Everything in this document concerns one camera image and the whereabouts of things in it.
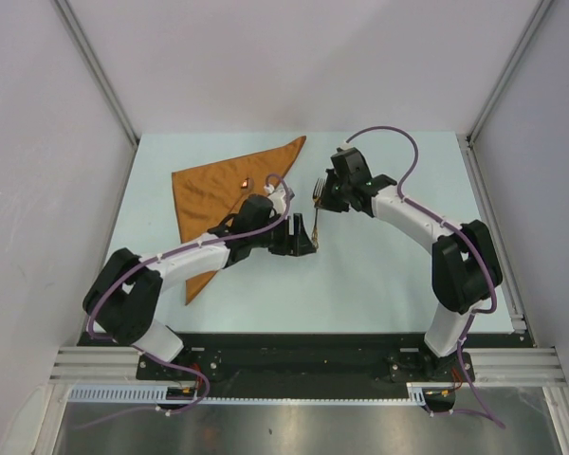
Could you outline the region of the gold fork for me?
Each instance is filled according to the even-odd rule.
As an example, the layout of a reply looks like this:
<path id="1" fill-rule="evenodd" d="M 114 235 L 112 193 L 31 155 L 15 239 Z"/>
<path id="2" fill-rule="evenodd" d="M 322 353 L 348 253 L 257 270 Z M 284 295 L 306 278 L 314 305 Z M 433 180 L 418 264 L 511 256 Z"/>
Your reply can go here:
<path id="1" fill-rule="evenodd" d="M 314 222 L 311 234 L 311 241 L 316 249 L 319 249 L 319 227 L 318 227 L 319 210 L 320 210 L 321 196 L 324 190 L 324 186 L 325 186 L 325 180 L 323 178 L 318 178 L 315 183 L 314 189 L 312 191 L 312 199 L 314 203 Z"/>

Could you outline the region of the copper spoon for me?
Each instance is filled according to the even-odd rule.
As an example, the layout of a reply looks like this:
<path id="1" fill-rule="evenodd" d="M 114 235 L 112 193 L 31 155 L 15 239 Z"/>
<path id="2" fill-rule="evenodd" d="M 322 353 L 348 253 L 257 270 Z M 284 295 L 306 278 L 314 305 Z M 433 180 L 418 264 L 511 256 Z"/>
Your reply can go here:
<path id="1" fill-rule="evenodd" d="M 229 218 L 236 212 L 238 206 L 243 200 L 251 193 L 254 188 L 254 180 L 252 177 L 247 176 L 239 185 L 237 196 L 233 201 L 229 202 L 229 195 L 219 196 L 220 205 L 222 208 L 222 217 L 218 222 L 218 226 L 224 225 L 228 222 Z"/>

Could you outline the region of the orange cloth napkin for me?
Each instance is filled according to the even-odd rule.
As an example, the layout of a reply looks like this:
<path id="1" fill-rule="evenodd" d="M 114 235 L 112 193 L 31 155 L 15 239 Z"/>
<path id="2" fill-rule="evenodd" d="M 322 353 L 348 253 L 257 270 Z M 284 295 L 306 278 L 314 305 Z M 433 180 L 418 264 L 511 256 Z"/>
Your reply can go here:
<path id="1" fill-rule="evenodd" d="M 247 176 L 254 180 L 250 194 L 264 191 L 263 186 L 269 174 L 286 176 L 305 142 L 306 137 L 299 136 L 274 149 L 214 159 L 208 164 L 172 173 L 174 211 L 180 241 L 189 242 L 216 226 L 222 217 L 218 197 L 229 195 L 229 202 L 233 201 L 240 183 Z"/>

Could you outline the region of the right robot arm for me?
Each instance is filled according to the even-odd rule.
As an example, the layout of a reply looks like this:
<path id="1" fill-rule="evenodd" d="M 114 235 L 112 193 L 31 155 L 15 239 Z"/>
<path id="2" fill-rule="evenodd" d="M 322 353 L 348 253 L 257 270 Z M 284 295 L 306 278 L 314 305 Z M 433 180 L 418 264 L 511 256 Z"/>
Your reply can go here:
<path id="1" fill-rule="evenodd" d="M 466 340 L 469 324 L 486 300 L 497 308 L 495 289 L 503 273 L 490 231 L 474 220 L 456 224 L 400 194 L 390 176 L 373 176 L 358 149 L 339 148 L 316 207 L 333 212 L 353 209 L 385 222 L 431 255 L 431 288 L 438 305 L 424 336 L 429 349 L 418 357 L 419 371 L 440 380 L 452 369 L 451 354 Z"/>

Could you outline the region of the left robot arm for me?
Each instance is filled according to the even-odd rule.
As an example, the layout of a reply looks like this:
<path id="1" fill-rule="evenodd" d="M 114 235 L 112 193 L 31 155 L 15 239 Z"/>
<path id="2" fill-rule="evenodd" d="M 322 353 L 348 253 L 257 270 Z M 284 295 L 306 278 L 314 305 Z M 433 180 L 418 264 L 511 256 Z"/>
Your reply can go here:
<path id="1" fill-rule="evenodd" d="M 112 253 L 83 299 L 90 324 L 99 325 L 118 345 L 157 358 L 158 368 L 168 377 L 184 376 L 191 357 L 183 350 L 184 341 L 156 319 L 160 295 L 199 275 L 233 266 L 254 248 L 277 256 L 316 253 L 303 216 L 288 215 L 287 203 L 284 191 L 252 194 L 237 212 L 174 250 L 146 257 L 128 248 Z"/>

